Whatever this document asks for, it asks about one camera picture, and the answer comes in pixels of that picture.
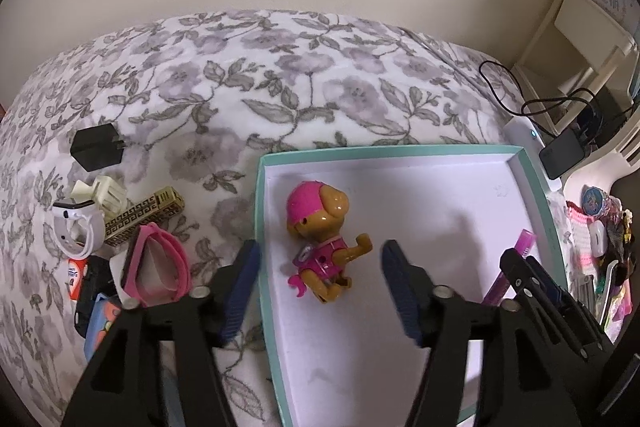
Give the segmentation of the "blue orange gravity knife toy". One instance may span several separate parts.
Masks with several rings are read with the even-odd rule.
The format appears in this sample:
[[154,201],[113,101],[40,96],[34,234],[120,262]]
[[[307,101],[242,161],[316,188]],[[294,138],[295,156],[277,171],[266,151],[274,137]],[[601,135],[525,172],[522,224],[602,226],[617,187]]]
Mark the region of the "blue orange gravity knife toy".
[[120,311],[122,311],[122,306],[117,298],[106,297],[103,294],[96,297],[84,344],[84,355],[87,361],[90,361],[93,353],[102,343]]

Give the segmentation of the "black toy car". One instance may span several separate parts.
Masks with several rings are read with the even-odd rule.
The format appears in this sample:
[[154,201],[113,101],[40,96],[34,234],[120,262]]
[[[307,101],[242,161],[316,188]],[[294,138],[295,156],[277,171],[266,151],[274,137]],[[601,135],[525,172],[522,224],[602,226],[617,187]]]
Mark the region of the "black toy car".
[[81,338],[87,336],[93,307],[100,294],[107,298],[117,295],[111,265],[102,257],[90,256],[82,272],[74,314],[74,327]]

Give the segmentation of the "red white glue bottle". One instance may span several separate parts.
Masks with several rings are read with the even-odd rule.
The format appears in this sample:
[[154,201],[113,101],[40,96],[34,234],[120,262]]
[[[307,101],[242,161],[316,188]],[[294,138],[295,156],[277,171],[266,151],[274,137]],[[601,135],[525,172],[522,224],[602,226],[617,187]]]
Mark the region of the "red white glue bottle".
[[82,281],[86,275],[88,268],[88,259],[68,259],[67,260],[67,278],[68,278],[68,295],[73,303],[79,299]]

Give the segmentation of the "white smartwatch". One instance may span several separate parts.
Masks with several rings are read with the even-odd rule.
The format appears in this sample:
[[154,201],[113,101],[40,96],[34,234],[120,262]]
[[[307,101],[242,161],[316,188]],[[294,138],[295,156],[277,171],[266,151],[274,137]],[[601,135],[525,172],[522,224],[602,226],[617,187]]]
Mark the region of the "white smartwatch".
[[60,200],[52,205],[54,239],[58,248],[73,260],[84,260],[104,243],[105,222],[100,206]]

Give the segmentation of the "pink brown dog toy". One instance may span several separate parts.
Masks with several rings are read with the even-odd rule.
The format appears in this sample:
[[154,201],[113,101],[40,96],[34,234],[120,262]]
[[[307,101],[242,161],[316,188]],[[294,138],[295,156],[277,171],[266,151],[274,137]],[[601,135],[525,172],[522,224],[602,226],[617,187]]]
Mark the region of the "pink brown dog toy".
[[347,265],[372,251],[370,236],[362,233],[349,246],[342,228],[349,212],[346,193],[320,181],[299,183],[286,201],[286,227],[305,245],[293,259],[296,273],[288,278],[297,296],[310,291],[320,303],[333,303],[352,287]]

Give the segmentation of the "cream hair claw clip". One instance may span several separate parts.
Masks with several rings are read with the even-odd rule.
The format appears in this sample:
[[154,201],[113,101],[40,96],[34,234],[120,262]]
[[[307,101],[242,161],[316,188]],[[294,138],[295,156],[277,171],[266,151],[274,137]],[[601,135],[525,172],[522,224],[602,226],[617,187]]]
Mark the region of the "cream hair claw clip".
[[110,176],[97,176],[91,184],[76,181],[70,191],[70,198],[74,202],[93,200],[107,219],[124,212],[128,206],[126,188]]

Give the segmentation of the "gold black patterned lighter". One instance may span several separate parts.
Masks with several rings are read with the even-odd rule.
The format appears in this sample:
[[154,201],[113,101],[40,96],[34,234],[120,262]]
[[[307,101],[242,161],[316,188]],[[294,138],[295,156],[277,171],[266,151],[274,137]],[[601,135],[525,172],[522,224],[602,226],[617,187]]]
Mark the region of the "gold black patterned lighter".
[[126,243],[139,225],[159,225],[183,212],[184,200],[171,186],[154,192],[105,222],[104,242],[110,246]]

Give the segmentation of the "black power adapter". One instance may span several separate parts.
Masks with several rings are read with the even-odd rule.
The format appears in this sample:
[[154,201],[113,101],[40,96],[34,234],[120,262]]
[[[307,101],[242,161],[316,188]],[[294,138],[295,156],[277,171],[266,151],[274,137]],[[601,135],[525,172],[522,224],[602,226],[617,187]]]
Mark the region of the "black power adapter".
[[100,124],[78,130],[70,155],[87,172],[119,165],[124,156],[125,142],[112,124]]

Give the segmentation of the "colourful toy clutter pile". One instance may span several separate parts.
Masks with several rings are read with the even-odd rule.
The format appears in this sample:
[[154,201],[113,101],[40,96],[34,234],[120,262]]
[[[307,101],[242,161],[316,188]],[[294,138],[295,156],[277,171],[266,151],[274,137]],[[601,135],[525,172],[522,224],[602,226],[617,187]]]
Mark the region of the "colourful toy clutter pile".
[[567,203],[572,236],[570,292],[611,340],[634,312],[631,275],[637,268],[634,214],[596,186],[584,186]]

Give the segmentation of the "teal white box lid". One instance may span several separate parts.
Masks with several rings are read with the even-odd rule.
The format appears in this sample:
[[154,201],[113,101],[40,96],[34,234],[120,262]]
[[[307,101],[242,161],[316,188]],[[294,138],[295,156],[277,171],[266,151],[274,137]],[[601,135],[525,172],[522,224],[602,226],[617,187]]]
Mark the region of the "teal white box lid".
[[[354,285],[334,303],[294,282],[307,247],[288,233],[296,188],[343,192],[347,244],[372,251],[347,265]],[[260,311],[280,418],[287,426],[401,426],[428,351],[419,313],[478,303],[501,255],[523,232],[560,286],[563,255],[533,161],[514,145],[392,145],[277,153],[259,161],[255,234]]]

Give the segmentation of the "black charger brick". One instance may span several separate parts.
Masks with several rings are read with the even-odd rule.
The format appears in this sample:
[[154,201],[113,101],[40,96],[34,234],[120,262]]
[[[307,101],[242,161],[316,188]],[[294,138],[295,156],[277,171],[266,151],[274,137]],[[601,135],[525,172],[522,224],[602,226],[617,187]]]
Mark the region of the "black charger brick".
[[585,149],[573,129],[564,129],[538,155],[550,180],[559,179],[585,158]]

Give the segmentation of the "white power bank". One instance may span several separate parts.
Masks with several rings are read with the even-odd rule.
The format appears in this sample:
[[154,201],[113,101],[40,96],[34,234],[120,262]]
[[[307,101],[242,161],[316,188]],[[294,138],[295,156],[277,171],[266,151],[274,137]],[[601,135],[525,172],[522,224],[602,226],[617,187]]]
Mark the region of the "white power bank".
[[539,153],[544,148],[544,141],[542,141],[536,126],[526,117],[512,117],[503,127],[503,134],[510,144],[526,150],[544,189],[544,193],[559,192],[562,188],[561,180],[549,179],[540,161]]

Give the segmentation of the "white plastic basket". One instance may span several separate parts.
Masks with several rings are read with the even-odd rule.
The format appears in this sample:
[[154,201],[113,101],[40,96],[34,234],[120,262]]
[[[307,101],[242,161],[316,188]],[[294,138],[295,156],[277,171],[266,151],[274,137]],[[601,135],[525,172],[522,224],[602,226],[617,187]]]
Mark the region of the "white plastic basket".
[[583,159],[562,176],[567,202],[579,204],[588,187],[610,194],[613,184],[639,169],[639,124],[628,121],[604,147]]

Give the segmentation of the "cream wooden shelf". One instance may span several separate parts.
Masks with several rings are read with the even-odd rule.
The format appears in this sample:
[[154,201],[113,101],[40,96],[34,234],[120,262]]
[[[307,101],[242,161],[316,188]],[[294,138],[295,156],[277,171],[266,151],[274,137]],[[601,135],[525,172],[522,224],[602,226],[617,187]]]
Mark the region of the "cream wooden shelf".
[[539,124],[556,133],[599,93],[631,108],[639,61],[632,35],[592,0],[553,0],[512,72]]

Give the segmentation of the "floral grey white blanket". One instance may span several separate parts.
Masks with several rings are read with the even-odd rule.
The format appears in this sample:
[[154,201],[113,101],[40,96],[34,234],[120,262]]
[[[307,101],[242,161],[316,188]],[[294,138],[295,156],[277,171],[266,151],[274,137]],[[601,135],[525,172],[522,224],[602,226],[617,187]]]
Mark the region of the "floral grey white blanket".
[[1,123],[1,367],[56,426],[85,367],[53,203],[85,176],[75,133],[112,124],[131,200],[165,186],[195,283],[253,233],[259,159],[360,145],[498,144],[524,104],[490,56],[373,20],[195,13],[111,32],[42,63]]

